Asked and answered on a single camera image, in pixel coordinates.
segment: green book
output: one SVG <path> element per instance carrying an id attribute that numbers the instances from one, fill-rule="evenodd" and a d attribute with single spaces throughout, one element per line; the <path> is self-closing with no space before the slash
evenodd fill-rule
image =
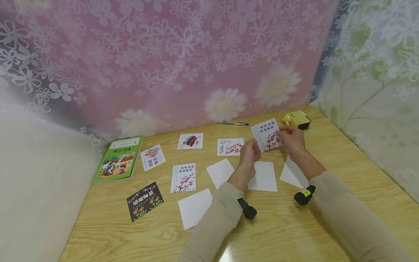
<path id="1" fill-rule="evenodd" d="M 93 184 L 132 179 L 143 137 L 113 141 L 95 174 Z"/>

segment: person's right hand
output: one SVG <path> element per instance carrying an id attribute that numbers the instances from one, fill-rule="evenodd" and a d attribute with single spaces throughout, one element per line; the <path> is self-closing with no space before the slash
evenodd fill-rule
<path id="1" fill-rule="evenodd" d="M 282 139 L 282 142 L 288 149 L 291 160 L 296 162 L 299 156 L 307 151 L 305 149 L 303 131 L 290 125 L 281 126 L 279 130 L 277 131 L 277 136 Z"/>

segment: floral curtain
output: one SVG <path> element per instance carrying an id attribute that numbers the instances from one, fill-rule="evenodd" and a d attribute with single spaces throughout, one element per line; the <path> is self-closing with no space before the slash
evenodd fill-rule
<path id="1" fill-rule="evenodd" d="M 316 105 L 419 202 L 419 2 L 343 0 Z"/>
<path id="2" fill-rule="evenodd" d="M 337 3 L 3 0 L 0 92 L 108 140 L 302 106 Z"/>

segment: wooden table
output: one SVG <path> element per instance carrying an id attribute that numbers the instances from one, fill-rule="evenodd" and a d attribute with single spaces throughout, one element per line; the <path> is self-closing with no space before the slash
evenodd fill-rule
<path id="1" fill-rule="evenodd" d="M 61 261 L 176 261 L 193 228 L 184 231 L 178 201 L 209 188 L 216 189 L 206 167 L 217 156 L 218 138 L 252 139 L 250 127 L 296 111 L 276 112 L 239 121 L 248 127 L 208 125 L 146 137 L 142 149 L 160 144 L 166 162 L 147 172 L 141 163 L 133 180 L 92 186 Z M 314 107 L 301 108 L 311 119 L 305 131 L 307 149 L 327 169 L 379 215 L 410 254 L 419 258 L 419 206 L 364 153 Z M 203 149 L 177 150 L 180 134 L 204 133 Z M 215 261 L 349 261 L 336 235 L 315 203 L 299 207 L 293 200 L 298 188 L 279 180 L 287 151 L 283 147 L 262 154 L 274 162 L 278 192 L 247 191 L 246 201 L 258 210 L 250 222 L 244 217 L 221 246 Z M 236 167 L 239 156 L 228 160 Z M 170 194 L 172 166 L 197 164 L 197 190 Z M 131 222 L 126 198 L 156 181 L 164 203 Z"/>

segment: wrist strap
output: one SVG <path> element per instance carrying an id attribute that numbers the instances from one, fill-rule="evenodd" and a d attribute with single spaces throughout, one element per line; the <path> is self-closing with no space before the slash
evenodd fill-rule
<path id="1" fill-rule="evenodd" d="M 239 198 L 237 201 L 243 209 L 244 216 L 249 220 L 253 220 L 258 213 L 256 209 L 252 206 L 249 206 L 249 204 L 243 198 Z"/>

